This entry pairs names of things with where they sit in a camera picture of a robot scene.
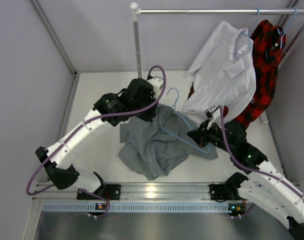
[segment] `red and black plaid shirt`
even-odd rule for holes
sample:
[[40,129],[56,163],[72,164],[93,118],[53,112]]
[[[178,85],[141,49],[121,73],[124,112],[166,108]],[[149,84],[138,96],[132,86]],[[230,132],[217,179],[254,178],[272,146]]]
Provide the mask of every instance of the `red and black plaid shirt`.
[[[286,44],[286,36],[281,37],[282,28],[273,26],[268,20],[260,22],[254,30],[251,39],[253,43],[253,66],[256,75],[256,91],[252,101],[248,106],[235,118],[248,128],[250,122],[257,119],[265,109],[271,104],[278,76],[278,66],[282,59],[282,51]],[[194,93],[193,85],[190,89],[188,98]],[[224,116],[228,114],[228,108],[224,107]]]

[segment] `gray cloth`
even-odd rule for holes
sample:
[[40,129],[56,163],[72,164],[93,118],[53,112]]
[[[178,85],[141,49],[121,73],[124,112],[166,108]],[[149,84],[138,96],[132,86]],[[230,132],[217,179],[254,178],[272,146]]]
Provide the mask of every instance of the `gray cloth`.
[[[186,121],[192,129],[197,128],[191,120],[186,118]],[[167,176],[172,169],[186,160],[189,154],[209,160],[218,157],[213,145],[200,148],[202,151],[208,151],[204,153],[167,133],[158,125],[199,148],[187,136],[190,131],[187,123],[168,106],[159,104],[152,122],[132,117],[127,124],[120,125],[120,142],[126,144],[118,156],[129,169],[145,175],[148,180]]]

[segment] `white shirt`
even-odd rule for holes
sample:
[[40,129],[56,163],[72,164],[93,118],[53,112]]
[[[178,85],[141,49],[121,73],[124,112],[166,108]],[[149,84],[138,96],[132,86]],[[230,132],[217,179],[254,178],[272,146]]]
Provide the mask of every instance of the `white shirt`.
[[256,91],[252,59],[253,40],[248,29],[236,29],[222,21],[186,73],[194,83],[194,93],[184,103],[182,113],[200,124],[210,107],[227,106],[224,120],[237,117]]

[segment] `clothing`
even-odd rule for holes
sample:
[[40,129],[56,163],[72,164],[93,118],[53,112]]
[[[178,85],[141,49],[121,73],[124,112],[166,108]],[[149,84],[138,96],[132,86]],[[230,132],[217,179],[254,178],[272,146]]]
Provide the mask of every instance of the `clothing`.
[[183,105],[185,116],[200,124],[208,108],[221,105],[230,121],[245,109],[256,91],[252,44],[247,28],[219,24],[186,73],[195,93]]
[[283,29],[273,26],[268,20],[262,21],[253,32],[253,65],[256,74],[256,91],[252,101],[235,119],[248,128],[250,122],[257,119],[271,104],[276,90],[278,66],[282,51],[286,45],[286,36],[282,38]]
[[[186,119],[192,129],[197,126]],[[167,131],[179,136],[196,148],[170,135]],[[177,115],[173,109],[159,104],[156,108],[156,117],[152,122],[145,122],[138,117],[130,118],[127,124],[120,125],[120,142],[126,142],[118,156],[125,165],[138,174],[143,174],[148,180],[159,176],[166,176],[176,166],[188,158],[189,154],[206,159],[217,158],[216,148],[209,144],[208,153],[199,151],[198,145],[187,136],[191,129],[187,123]]]

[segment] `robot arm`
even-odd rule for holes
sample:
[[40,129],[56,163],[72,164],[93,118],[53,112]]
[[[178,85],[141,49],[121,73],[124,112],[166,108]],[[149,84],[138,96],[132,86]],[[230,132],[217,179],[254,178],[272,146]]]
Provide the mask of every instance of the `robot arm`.
[[240,123],[223,123],[222,129],[213,117],[198,129],[187,133],[200,147],[211,143],[228,152],[233,164],[247,176],[237,172],[225,184],[212,184],[211,198],[225,201],[243,198],[252,201],[277,218],[294,239],[304,240],[304,194],[279,173],[268,158],[247,142],[247,133]]
[[77,167],[74,164],[77,156],[102,133],[130,117],[152,121],[157,104],[144,111],[141,109],[158,99],[165,87],[163,84],[162,80],[151,77],[149,80],[133,79],[118,94],[103,95],[85,118],[58,142],[48,148],[39,147],[35,153],[41,163],[49,159],[44,167],[53,184],[59,190],[72,186],[101,196],[106,187],[103,179],[96,172]]

